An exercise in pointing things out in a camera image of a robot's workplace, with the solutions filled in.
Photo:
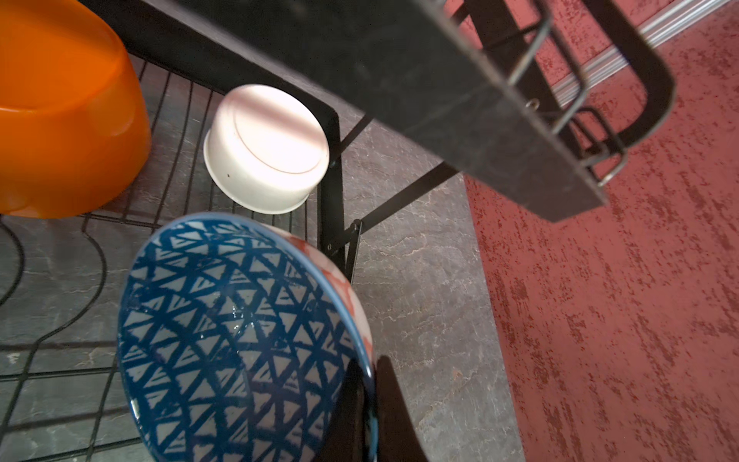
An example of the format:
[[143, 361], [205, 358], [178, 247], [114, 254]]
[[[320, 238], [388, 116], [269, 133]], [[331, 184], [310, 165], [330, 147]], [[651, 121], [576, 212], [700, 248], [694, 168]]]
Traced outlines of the white bowl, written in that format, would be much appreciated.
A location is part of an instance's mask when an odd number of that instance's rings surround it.
[[265, 215], [298, 209], [323, 180], [330, 149], [314, 114], [266, 85], [231, 90], [203, 144], [214, 183], [240, 206]]

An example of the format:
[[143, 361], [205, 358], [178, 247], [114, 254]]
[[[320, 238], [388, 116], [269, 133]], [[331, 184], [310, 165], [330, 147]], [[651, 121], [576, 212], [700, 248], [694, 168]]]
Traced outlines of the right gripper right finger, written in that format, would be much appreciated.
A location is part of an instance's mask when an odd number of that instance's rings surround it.
[[377, 460], [428, 462], [390, 357], [379, 357], [375, 378], [379, 429]]

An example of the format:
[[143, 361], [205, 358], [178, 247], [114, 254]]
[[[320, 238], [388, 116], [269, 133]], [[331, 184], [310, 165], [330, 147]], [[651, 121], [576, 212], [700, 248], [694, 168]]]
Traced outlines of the blue patterned bowl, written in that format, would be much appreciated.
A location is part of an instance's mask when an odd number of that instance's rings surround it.
[[197, 213], [157, 230], [128, 273], [117, 361], [157, 461], [311, 461], [350, 365], [375, 459], [375, 353], [343, 272], [282, 229]]

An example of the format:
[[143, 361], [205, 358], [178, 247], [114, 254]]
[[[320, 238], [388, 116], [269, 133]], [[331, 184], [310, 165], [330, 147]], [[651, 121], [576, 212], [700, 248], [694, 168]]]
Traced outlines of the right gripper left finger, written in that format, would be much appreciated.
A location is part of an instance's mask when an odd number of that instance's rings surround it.
[[351, 360], [323, 445], [323, 461], [364, 460], [364, 406], [363, 373], [357, 362]]

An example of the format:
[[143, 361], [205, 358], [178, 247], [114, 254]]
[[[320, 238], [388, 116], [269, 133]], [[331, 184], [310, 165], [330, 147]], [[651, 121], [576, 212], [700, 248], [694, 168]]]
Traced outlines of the orange bowl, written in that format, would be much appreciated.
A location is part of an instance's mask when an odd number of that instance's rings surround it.
[[1, 4], [1, 212], [91, 212], [137, 178], [149, 119], [127, 50], [78, 1]]

